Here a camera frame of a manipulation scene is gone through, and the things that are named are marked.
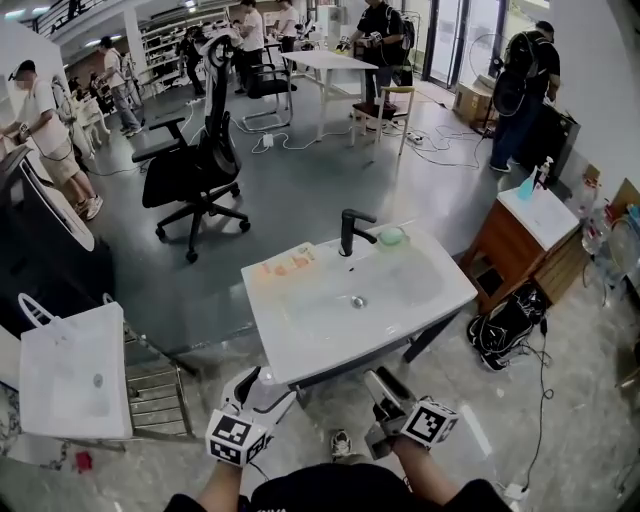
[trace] chair armrest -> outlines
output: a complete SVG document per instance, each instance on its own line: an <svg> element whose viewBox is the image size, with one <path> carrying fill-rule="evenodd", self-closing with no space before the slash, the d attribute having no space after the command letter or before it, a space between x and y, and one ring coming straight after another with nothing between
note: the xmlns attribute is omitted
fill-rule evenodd
<svg viewBox="0 0 640 512"><path fill-rule="evenodd" d="M133 155L131 155L131 161L134 163L143 162L145 160L149 160L150 158L154 158L158 155L162 155L163 153L168 153L169 151L178 149L181 145L182 145L182 141L179 139L172 139L166 142L162 142L160 144L155 144L150 148L145 148L145 149L136 151Z"/></svg>
<svg viewBox="0 0 640 512"><path fill-rule="evenodd" d="M157 130L158 128L163 128L165 126L176 125L180 122L184 121L184 117L163 117L157 120L155 123L151 123L149 125L149 130Z"/></svg>

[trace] ceiling light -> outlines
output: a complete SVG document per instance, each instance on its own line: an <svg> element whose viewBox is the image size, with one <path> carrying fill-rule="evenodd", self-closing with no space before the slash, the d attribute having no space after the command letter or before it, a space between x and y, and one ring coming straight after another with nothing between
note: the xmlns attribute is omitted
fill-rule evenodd
<svg viewBox="0 0 640 512"><path fill-rule="evenodd" d="M24 14L24 9L20 9L19 11L9 11L4 15L5 18L19 18Z"/></svg>

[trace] glass door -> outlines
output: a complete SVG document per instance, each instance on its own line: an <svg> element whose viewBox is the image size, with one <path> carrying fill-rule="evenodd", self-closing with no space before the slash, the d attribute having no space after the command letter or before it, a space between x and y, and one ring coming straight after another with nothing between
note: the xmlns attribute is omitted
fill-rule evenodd
<svg viewBox="0 0 640 512"><path fill-rule="evenodd" d="M458 82L468 0L432 0L423 78L450 89Z"/></svg>
<svg viewBox="0 0 640 512"><path fill-rule="evenodd" d="M496 34L503 32L506 4L507 0L431 0L423 80L446 89L459 81L472 84L475 72L485 72L485 60L490 63L492 54L500 52L502 38ZM469 58L472 46L474 55Z"/></svg>

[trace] man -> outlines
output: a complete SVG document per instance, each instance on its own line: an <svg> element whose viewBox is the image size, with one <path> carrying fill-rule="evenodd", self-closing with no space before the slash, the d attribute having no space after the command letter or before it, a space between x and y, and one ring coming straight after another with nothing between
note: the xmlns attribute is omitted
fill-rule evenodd
<svg viewBox="0 0 640 512"><path fill-rule="evenodd" d="M300 23L300 15L291 5L291 0L278 0L280 6L280 16L276 21L275 35L281 34L282 53L293 51L294 43L298 37L296 25ZM296 63L293 63L293 70L296 70Z"/></svg>
<svg viewBox="0 0 640 512"><path fill-rule="evenodd" d="M545 94L551 101L556 100L560 87L560 56L553 46L554 30L550 23L540 21L536 29L526 32L538 59L538 74L528 78L522 104L510 117L500 116L493 139L493 151L489 167L494 171L510 172L507 161L520 147L527 132L536 120Z"/></svg>
<svg viewBox="0 0 640 512"><path fill-rule="evenodd" d="M38 78L31 60L25 60L18 66L15 81L18 89L25 91L27 96L16 121L0 130L0 134L19 131L17 142L20 144L32 137L40 150L42 165L56 187L80 216L93 219L102 207L102 199L76 163L69 132L56 112L51 84Z"/></svg>
<svg viewBox="0 0 640 512"><path fill-rule="evenodd" d="M239 27L240 35L244 40L242 59L239 63L242 86L236 91L236 94L242 94L248 89L251 75L255 73L252 66L262 64L262 51L264 50L262 16L256 9L256 0L241 0L240 5L245 13L244 23Z"/></svg>
<svg viewBox="0 0 640 512"><path fill-rule="evenodd" d="M406 57L402 48L404 24L400 13L382 0L366 0L369 8L364 11L358 30L351 36L350 44L364 43L365 62L378 66L375 71L367 71L367 103L374 104L383 87L391 85L395 66L401 66Z"/></svg>
<svg viewBox="0 0 640 512"><path fill-rule="evenodd" d="M109 36L105 36L100 40L98 51L104 55L104 74L101 79L106 80L107 84L109 84L113 104L120 114L124 135L127 138L131 138L140 133L142 127L135 114L129 108L129 103L127 103L129 93L127 84L122 76L122 57L113 47L113 42Z"/></svg>
<svg viewBox="0 0 640 512"><path fill-rule="evenodd" d="M166 512L508 512L491 485L474 480L458 491L435 464L429 451L405 436L393 442L393 452L411 489L391 471L351 453L343 430L332 439L334 464L304 468L260 485L251 503L239 507L242 468L218 462L197 501L173 497Z"/></svg>
<svg viewBox="0 0 640 512"><path fill-rule="evenodd" d="M189 28L184 39L180 41L180 46L178 47L180 60L178 62L180 64L180 76L182 76L184 73L184 61L186 60L187 76L193 84L196 96L204 96L204 88L202 87L202 84L198 79L198 75L196 74L196 66L202 60L201 55L198 53L195 45L193 44L194 31L197 29L198 27Z"/></svg>

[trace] shoe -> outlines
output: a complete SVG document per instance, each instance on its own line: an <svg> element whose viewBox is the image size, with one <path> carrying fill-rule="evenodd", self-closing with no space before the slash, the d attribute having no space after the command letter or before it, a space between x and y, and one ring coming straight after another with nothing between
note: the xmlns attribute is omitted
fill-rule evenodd
<svg viewBox="0 0 640 512"><path fill-rule="evenodd" d="M505 167L496 167L495 165L489 164L489 169L493 171L504 172L504 173L511 172L511 167L509 167L509 164L507 164Z"/></svg>
<svg viewBox="0 0 640 512"><path fill-rule="evenodd" d="M351 455L351 438L345 430L337 430L331 437L331 460L335 462Z"/></svg>
<svg viewBox="0 0 640 512"><path fill-rule="evenodd" d="M87 199L85 203L89 203L89 207L87 208L87 220L91 220L96 215L98 215L98 212L100 211L100 208L102 208L102 203L104 203L104 200L100 196L96 196L92 197L91 199Z"/></svg>
<svg viewBox="0 0 640 512"><path fill-rule="evenodd" d="M73 207L73 211L76 212L76 215L78 215L78 217L80 217L83 220L87 218L88 209L89 209L89 201L87 199L85 199L80 203L76 203L76 205Z"/></svg>
<svg viewBox="0 0 640 512"><path fill-rule="evenodd" d="M124 134L124 136L127 139L130 139L131 137L133 137L134 135L137 135L138 133L140 133L142 131L142 127L138 126L135 130L131 130L130 132L127 132Z"/></svg>

